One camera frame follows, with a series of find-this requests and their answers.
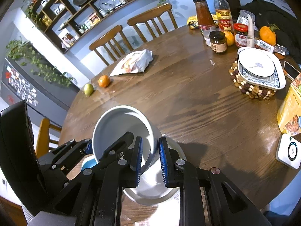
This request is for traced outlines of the medium white bowl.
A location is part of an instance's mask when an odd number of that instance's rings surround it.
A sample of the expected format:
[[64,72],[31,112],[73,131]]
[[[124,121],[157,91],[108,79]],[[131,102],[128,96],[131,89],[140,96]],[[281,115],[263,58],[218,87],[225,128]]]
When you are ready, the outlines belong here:
[[134,202],[145,206],[154,206],[172,198],[178,188],[167,188],[162,179],[160,155],[157,153],[153,165],[141,174],[136,188],[125,188],[124,194]]

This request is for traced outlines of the blue square plate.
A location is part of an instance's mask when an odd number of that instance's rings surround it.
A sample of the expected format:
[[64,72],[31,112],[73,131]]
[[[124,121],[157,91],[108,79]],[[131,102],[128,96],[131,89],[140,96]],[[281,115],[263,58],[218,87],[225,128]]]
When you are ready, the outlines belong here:
[[96,161],[94,155],[84,158],[82,165],[81,165],[81,171],[88,169],[88,168],[92,168],[96,164],[97,164],[97,161]]

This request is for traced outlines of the red sauce bottle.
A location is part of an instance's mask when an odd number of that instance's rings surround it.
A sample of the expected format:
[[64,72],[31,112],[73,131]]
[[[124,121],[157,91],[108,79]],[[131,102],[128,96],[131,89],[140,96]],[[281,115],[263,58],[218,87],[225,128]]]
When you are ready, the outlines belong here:
[[193,0],[196,7],[196,15],[198,18],[198,27],[203,34],[204,31],[213,30],[215,28],[215,22],[208,9],[208,5],[205,0]]

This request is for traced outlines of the small white jar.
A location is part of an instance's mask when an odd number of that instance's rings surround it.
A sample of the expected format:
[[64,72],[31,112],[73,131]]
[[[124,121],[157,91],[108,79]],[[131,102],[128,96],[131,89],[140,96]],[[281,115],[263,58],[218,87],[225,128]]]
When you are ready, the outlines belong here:
[[205,43],[207,46],[211,46],[211,41],[210,41],[210,36],[209,34],[212,32],[213,30],[204,30],[203,31],[203,38],[205,40]]

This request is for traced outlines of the white tube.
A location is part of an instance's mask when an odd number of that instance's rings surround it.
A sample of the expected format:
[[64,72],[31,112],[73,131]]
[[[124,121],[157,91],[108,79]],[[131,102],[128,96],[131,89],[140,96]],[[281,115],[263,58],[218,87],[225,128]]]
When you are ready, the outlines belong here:
[[247,32],[247,47],[255,46],[255,36],[252,17],[248,14],[248,32]]

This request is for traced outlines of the dark lid sauce jar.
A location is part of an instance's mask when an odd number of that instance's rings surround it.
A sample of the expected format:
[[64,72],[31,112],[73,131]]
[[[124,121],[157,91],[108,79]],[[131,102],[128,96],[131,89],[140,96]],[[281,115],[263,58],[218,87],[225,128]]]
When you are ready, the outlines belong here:
[[224,32],[212,31],[209,33],[211,49],[217,54],[222,54],[227,51],[227,39]]

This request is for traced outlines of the orange fruit with leaf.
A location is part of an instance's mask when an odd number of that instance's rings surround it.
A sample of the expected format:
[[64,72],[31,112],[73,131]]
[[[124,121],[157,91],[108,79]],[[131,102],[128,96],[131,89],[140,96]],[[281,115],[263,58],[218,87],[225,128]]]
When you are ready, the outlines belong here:
[[277,43],[277,36],[275,31],[280,30],[276,24],[270,24],[269,26],[263,26],[259,30],[260,39],[272,46]]

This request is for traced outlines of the green pear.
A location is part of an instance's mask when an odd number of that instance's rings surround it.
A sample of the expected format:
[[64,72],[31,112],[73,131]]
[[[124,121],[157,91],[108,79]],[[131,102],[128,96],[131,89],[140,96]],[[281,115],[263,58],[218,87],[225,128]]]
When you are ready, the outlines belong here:
[[84,94],[86,96],[90,96],[93,92],[94,92],[94,86],[92,84],[90,84],[90,83],[87,83],[84,86]]

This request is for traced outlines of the white oval plate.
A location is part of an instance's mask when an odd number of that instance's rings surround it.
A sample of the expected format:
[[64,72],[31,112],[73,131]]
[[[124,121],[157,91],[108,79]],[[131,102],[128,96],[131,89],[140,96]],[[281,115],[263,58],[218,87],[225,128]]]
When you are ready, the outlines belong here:
[[257,48],[240,48],[238,61],[249,73],[268,78],[274,74],[275,64],[272,54]]

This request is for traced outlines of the wall shelf with jars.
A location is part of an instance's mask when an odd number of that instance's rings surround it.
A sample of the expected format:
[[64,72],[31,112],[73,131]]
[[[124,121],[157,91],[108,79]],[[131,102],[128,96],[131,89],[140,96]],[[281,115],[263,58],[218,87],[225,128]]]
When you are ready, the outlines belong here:
[[104,19],[137,0],[24,0],[25,13],[65,54]]

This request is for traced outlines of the yellow snack packet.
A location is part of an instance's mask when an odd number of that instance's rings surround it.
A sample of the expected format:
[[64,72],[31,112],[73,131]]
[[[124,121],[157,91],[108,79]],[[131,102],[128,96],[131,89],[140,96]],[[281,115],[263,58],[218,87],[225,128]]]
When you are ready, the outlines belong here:
[[[217,16],[215,14],[211,14],[211,16],[212,16],[213,21],[215,23],[215,27],[218,27]],[[197,29],[198,28],[198,18],[197,18],[197,15],[189,17],[187,19],[186,26],[188,26],[189,29],[191,29],[191,30]]]

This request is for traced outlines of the orange tangerine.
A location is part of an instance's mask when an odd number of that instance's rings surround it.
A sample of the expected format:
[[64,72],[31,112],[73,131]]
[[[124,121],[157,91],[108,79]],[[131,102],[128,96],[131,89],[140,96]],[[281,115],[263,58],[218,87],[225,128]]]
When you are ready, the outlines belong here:
[[101,88],[106,88],[110,85],[110,77],[107,75],[102,75],[99,79],[98,79],[98,85]]

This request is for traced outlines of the blue patterned square dish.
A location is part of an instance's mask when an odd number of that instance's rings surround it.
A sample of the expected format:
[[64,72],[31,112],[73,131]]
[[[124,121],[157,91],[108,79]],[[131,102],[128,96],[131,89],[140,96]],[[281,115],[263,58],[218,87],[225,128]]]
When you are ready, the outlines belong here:
[[281,90],[286,86],[285,75],[279,59],[274,54],[272,54],[272,57],[275,64],[275,71],[274,74],[268,78],[262,78],[249,73],[244,67],[242,67],[239,61],[238,61],[239,64],[238,71],[242,75],[242,77],[252,85],[269,88],[275,91]]

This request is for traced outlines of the side wooden chair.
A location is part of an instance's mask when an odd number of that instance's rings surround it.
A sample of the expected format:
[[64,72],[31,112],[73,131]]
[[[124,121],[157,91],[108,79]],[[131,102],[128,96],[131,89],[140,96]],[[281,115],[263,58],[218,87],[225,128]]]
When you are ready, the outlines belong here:
[[44,118],[40,122],[39,134],[37,138],[37,145],[35,151],[37,158],[44,156],[49,152],[49,150],[54,150],[54,148],[49,147],[50,143],[56,145],[59,144],[59,141],[50,139],[50,130],[54,130],[60,133],[62,131],[62,128],[57,125],[51,124],[49,119]]

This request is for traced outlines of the beaded wooden trivet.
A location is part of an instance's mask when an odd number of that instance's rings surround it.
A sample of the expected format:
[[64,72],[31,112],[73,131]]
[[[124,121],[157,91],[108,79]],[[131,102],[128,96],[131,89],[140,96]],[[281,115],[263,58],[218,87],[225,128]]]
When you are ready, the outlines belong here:
[[235,58],[229,69],[229,74],[234,86],[238,88],[242,94],[247,95],[250,99],[257,99],[260,101],[263,99],[268,101],[275,95],[275,90],[248,83],[239,73],[238,65],[238,59]]

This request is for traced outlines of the hanging green plant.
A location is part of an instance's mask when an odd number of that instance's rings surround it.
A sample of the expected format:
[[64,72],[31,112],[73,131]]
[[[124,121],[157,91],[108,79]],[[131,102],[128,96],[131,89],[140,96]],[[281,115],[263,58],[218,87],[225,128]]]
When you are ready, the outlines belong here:
[[31,65],[30,72],[35,76],[42,77],[45,82],[69,87],[74,79],[67,76],[67,72],[61,73],[53,66],[30,41],[14,39],[6,45],[7,57],[20,62],[21,66]]

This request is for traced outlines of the right wooden chair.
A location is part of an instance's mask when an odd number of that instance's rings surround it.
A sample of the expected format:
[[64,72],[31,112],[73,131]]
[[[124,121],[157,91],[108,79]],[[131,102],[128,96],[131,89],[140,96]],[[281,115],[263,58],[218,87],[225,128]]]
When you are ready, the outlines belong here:
[[171,20],[171,23],[173,24],[174,29],[178,28],[178,24],[176,23],[176,19],[174,18],[174,15],[172,13],[172,8],[173,6],[170,3],[165,3],[163,5],[157,6],[153,9],[147,10],[141,14],[138,14],[130,19],[127,20],[127,25],[133,27],[133,29],[136,31],[140,39],[142,40],[143,43],[147,43],[147,39],[145,38],[144,34],[142,31],[139,29],[138,24],[144,24],[146,28],[148,29],[150,35],[152,36],[153,39],[156,39],[157,36],[153,31],[153,28],[150,26],[148,23],[149,21],[153,24],[154,29],[157,31],[158,36],[163,35],[159,26],[157,25],[156,19],[161,25],[164,33],[168,33],[168,29],[163,22],[161,15],[164,13],[168,13],[168,16]]

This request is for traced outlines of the white snack bag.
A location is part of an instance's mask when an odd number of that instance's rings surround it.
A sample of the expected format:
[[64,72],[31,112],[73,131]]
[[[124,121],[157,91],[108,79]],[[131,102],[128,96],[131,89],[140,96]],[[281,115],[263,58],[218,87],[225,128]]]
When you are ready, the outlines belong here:
[[151,50],[140,50],[126,55],[112,70],[110,77],[129,73],[143,73],[153,60]]

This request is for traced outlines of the smartphone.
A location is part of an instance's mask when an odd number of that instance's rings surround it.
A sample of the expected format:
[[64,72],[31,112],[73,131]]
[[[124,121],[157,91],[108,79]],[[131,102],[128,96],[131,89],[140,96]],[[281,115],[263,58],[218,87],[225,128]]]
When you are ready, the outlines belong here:
[[283,71],[287,78],[294,81],[300,81],[300,71],[298,71],[294,66],[292,66],[289,62],[284,61]]

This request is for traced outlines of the vinegar bottle yellow cap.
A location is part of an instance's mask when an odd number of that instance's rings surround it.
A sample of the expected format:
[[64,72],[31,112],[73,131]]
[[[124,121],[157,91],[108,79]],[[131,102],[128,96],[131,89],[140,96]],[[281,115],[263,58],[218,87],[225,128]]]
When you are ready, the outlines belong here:
[[227,0],[214,0],[214,8],[220,30],[233,33],[233,19]]

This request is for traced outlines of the red lid chili jar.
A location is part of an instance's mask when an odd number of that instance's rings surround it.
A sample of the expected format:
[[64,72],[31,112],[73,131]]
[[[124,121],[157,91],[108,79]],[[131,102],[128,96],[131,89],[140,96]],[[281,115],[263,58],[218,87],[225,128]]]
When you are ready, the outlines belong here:
[[245,47],[247,45],[248,26],[245,24],[234,24],[235,45]]

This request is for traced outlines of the white round-button device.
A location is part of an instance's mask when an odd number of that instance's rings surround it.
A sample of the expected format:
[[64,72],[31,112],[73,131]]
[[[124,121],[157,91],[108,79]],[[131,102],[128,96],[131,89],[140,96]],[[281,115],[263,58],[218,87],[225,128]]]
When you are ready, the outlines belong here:
[[282,134],[276,151],[276,159],[293,168],[300,168],[300,142],[288,134]]

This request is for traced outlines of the yellow nut box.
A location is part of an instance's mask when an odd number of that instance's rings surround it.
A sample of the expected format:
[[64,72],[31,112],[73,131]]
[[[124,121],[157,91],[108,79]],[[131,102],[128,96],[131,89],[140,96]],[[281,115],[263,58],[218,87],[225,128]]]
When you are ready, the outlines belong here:
[[287,95],[278,113],[277,123],[283,134],[295,136],[300,134],[301,98],[300,74],[292,81]]

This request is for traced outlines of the black jacket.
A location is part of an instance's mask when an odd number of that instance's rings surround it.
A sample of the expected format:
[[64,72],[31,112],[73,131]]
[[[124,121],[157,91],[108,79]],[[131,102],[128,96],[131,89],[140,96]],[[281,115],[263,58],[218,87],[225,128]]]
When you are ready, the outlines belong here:
[[253,0],[239,9],[247,10],[256,16],[257,28],[276,25],[277,44],[286,47],[295,62],[300,64],[301,27],[294,16],[264,0]]

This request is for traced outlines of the white ramekin cup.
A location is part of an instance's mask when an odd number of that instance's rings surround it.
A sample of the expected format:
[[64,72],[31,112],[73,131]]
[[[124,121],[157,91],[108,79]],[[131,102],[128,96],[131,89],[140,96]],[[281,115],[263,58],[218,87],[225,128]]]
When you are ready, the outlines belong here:
[[158,141],[162,134],[142,112],[131,106],[113,107],[98,120],[92,135],[92,150],[95,160],[99,162],[105,149],[126,132],[133,133],[135,137],[142,137],[141,172],[144,173],[158,159]]

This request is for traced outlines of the left wooden chair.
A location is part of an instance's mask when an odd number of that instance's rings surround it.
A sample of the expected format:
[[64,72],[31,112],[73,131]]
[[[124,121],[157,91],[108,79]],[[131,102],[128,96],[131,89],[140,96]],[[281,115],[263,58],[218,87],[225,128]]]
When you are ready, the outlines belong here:
[[123,33],[123,27],[121,25],[117,25],[112,28],[110,31],[105,33],[105,35],[98,38],[95,42],[91,43],[89,46],[90,51],[95,52],[102,62],[109,66],[109,62],[104,58],[104,56],[97,50],[99,47],[103,47],[105,51],[108,53],[109,57],[115,62],[121,56],[126,55],[124,49],[121,47],[120,43],[115,39],[116,35],[119,34],[122,38],[123,43],[128,48],[130,52],[134,50],[132,45],[129,43],[125,34]]

